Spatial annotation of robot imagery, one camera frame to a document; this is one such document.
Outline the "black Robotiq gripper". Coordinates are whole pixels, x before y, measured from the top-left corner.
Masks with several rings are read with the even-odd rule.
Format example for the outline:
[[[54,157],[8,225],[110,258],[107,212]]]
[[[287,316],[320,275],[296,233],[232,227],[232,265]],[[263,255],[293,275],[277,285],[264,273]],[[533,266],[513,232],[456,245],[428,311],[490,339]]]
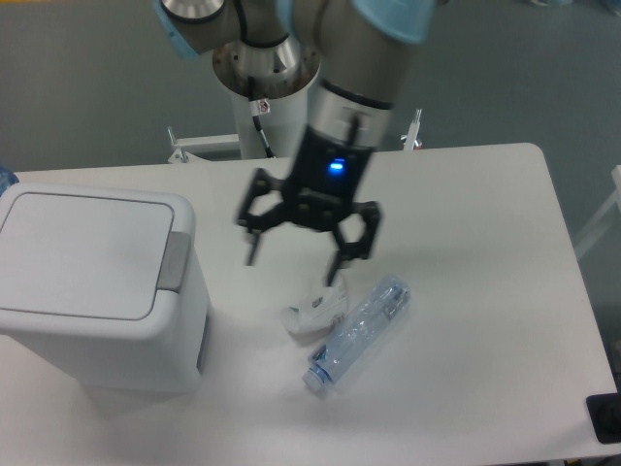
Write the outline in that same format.
[[[332,286],[338,272],[351,261],[369,259],[382,211],[377,201],[353,202],[353,198],[373,152],[329,140],[308,126],[284,181],[263,168],[256,169],[236,217],[249,244],[245,264],[254,264],[262,235],[287,221],[331,231],[336,250],[324,279],[326,286]],[[348,241],[341,223],[354,216],[360,219],[362,230]]]

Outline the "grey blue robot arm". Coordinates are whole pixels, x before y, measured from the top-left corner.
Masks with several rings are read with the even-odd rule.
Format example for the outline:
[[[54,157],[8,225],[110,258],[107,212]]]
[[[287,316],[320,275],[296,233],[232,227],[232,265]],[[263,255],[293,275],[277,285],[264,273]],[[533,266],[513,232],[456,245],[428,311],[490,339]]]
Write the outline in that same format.
[[[289,222],[333,235],[331,274],[370,256],[381,210],[355,194],[435,8],[432,1],[154,3],[181,56],[230,46],[253,100],[288,88],[300,69],[300,47],[326,63],[290,173],[277,179],[257,169],[249,183],[237,222],[253,246]]]

